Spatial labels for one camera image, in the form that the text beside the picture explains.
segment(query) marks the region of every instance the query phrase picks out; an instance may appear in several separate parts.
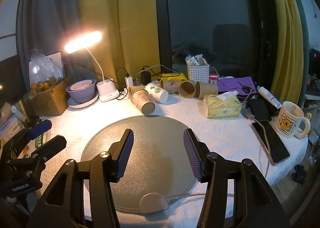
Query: floor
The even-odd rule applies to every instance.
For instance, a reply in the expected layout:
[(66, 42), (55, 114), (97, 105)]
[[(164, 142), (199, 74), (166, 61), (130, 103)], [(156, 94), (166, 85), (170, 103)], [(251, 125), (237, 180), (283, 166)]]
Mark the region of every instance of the floor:
[(311, 145), (308, 144), (307, 153), (301, 162), (301, 165), (303, 165), (304, 169), (307, 171), (307, 177), (303, 185), (295, 183), (292, 180), (291, 174), (295, 172), (295, 170), (291, 170), (290, 173), (278, 184), (271, 187), (284, 208), (288, 218), (291, 218), (298, 207), (302, 204), (320, 171), (320, 164), (315, 164), (313, 166), (310, 164), (308, 158), (310, 150)]

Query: purple cloth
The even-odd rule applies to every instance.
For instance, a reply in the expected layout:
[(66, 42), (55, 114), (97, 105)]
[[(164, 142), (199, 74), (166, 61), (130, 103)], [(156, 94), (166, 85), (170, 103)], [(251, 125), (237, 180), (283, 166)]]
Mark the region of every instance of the purple cloth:
[(250, 76), (240, 77), (240, 78), (222, 78), (217, 81), (219, 93), (224, 93), (228, 91), (238, 91), (239, 95), (248, 95), (242, 89), (242, 86), (247, 86), (253, 89), (251, 94), (258, 94), (254, 82)]

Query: white mug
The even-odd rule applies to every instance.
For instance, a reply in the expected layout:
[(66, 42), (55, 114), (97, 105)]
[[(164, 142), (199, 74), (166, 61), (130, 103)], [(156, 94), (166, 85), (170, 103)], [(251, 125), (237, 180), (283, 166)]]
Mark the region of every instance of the white mug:
[[(299, 125), (303, 121), (306, 125), (301, 132), (298, 131)], [(299, 139), (306, 137), (310, 131), (310, 121), (304, 117), (303, 111), (296, 104), (286, 101), (283, 102), (278, 118), (276, 120), (276, 129), (280, 135), (286, 138), (296, 136)]]
[(163, 104), (168, 99), (168, 96), (169, 96), (168, 91), (164, 90), (163, 88), (160, 88), (159, 86), (157, 86), (152, 82), (146, 85), (144, 89), (148, 91), (149, 97), (153, 101), (157, 101)]

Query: bowl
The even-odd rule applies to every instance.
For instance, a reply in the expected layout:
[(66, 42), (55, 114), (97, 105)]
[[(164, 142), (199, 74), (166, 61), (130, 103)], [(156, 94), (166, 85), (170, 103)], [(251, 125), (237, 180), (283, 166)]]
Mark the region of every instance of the bowl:
[(91, 83), (92, 83), (92, 80), (90, 80), (90, 79), (82, 80), (82, 81), (79, 81), (79, 82), (74, 83), (74, 84), (70, 87), (70, 89), (71, 89), (72, 91), (79, 90), (79, 89), (83, 89), (83, 88), (89, 86)]
[(66, 88), (66, 91), (76, 103), (85, 103), (93, 98), (94, 91), (96, 89), (96, 80), (90, 80), (92, 80), (92, 83), (84, 88), (78, 90), (71, 90), (71, 86), (74, 85), (74, 83)]

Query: phone screen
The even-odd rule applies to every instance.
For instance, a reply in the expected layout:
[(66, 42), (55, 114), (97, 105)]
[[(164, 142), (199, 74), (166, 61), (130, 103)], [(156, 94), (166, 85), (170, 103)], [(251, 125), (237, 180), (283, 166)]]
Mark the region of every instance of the phone screen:
[[(268, 121), (261, 121), (261, 124), (263, 125), (264, 129), (266, 130), (267, 139), (270, 145), (271, 150), (271, 158), (273, 162), (276, 164), (290, 156), (287, 148), (284, 146), (282, 140), (276, 133), (276, 131), (272, 128), (270, 123)], [(267, 143), (264, 138), (263, 129), (258, 123), (252, 124), (257, 133), (259, 134), (261, 140), (266, 146), (266, 150), (268, 150)]]

